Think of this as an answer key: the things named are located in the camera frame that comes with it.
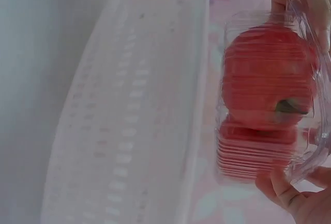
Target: white wall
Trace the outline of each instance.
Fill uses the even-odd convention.
[[[106,0],[0,0],[0,223],[37,224],[70,82]]]

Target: finger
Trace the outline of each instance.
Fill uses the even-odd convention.
[[[296,218],[298,210],[306,202],[304,195],[285,179],[285,175],[281,170],[275,170],[271,173],[271,181],[274,191],[284,208]]]
[[[301,194],[303,194],[305,198],[308,198],[308,197],[312,196],[313,194],[316,194],[316,192],[304,191],[304,192],[301,192]]]
[[[284,23],[285,18],[283,13],[285,12],[285,5],[277,3],[275,1],[271,2],[271,14],[268,18],[271,23]]]
[[[271,12],[272,13],[284,13],[285,5],[272,1],[271,2]]]
[[[283,208],[280,200],[278,199],[271,179],[264,176],[258,176],[255,180],[256,187],[272,202]]]
[[[331,186],[331,168],[317,167],[317,169],[308,175],[307,180],[320,188]]]
[[[330,17],[329,0],[306,0],[312,14],[313,23],[317,29],[318,39],[324,51],[330,49]]]

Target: plastic container lid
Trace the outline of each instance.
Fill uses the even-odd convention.
[[[225,26],[216,118],[220,182],[253,183],[281,167],[297,182],[330,154],[331,61],[299,0],[246,11]]]

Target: plastic clamshell package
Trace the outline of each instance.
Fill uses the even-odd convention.
[[[299,0],[225,25],[215,129],[219,183],[284,169],[296,183],[330,154],[331,60]]]

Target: tomato stem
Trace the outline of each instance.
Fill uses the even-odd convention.
[[[298,108],[298,106],[295,106],[295,104],[293,104],[293,101],[291,101],[290,99],[285,99],[285,100],[279,101],[276,105],[276,112],[296,113],[296,114],[302,114],[302,115],[308,114],[307,111],[302,111]]]

